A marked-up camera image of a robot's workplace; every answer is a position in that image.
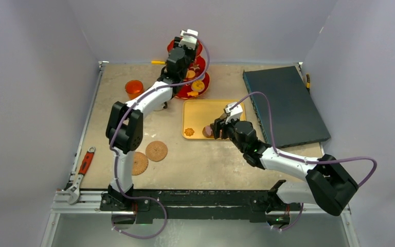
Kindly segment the orange fish shaped cookie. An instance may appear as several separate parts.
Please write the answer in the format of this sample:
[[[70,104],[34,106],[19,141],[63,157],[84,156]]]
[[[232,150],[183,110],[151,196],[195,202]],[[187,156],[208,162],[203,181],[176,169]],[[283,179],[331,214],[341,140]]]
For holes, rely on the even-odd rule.
[[[189,98],[195,98],[195,97],[197,97],[198,95],[199,95],[199,92],[196,92],[196,91],[190,91],[190,92],[187,93],[187,96],[188,96]]]

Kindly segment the red three-tier cake stand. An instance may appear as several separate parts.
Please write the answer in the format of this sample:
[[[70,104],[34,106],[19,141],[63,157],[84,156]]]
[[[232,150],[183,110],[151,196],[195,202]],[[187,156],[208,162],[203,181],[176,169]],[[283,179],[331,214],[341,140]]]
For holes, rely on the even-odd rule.
[[[176,94],[176,98],[193,99],[204,94],[209,88],[210,77],[208,73],[208,58],[202,56],[204,48],[200,41],[197,41],[196,57],[188,67],[184,82],[188,82]]]

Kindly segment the round orange cookie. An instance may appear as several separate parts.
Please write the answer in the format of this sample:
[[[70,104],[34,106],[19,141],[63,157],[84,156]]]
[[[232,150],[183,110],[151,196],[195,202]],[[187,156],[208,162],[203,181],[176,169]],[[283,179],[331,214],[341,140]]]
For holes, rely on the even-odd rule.
[[[191,69],[187,71],[187,73],[186,73],[186,79],[187,80],[191,80],[191,79],[193,79],[195,77],[196,77],[195,71],[193,71]]]

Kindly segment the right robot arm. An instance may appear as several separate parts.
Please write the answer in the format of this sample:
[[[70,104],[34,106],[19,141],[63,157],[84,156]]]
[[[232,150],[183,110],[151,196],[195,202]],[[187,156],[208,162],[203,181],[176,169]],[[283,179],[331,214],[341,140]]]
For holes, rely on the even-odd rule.
[[[210,124],[215,139],[229,139],[252,167],[274,170],[300,181],[282,182],[268,195],[269,205],[281,209],[291,203],[316,204],[323,211],[339,216],[359,186],[331,155],[304,157],[275,149],[258,139],[249,121],[216,119]]]

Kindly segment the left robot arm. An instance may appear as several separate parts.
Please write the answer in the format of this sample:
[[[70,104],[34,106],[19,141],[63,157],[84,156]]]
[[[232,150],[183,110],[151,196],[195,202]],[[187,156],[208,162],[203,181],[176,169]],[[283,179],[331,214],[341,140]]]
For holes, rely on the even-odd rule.
[[[107,194],[119,210],[127,210],[133,203],[132,168],[135,150],[143,138],[143,121],[186,85],[184,80],[195,61],[196,49],[185,45],[171,49],[160,77],[149,89],[133,100],[118,101],[112,106],[105,134],[114,161]]]

